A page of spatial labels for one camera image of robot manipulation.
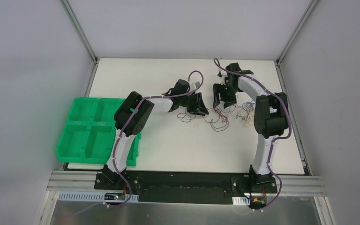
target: gray wall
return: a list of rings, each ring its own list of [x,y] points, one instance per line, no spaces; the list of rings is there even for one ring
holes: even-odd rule
[[[282,72],[337,223],[360,224],[360,0],[322,0]]]
[[[92,63],[58,0],[0,1],[0,224],[34,224]]]
[[[311,0],[70,0],[99,57],[276,59]]]

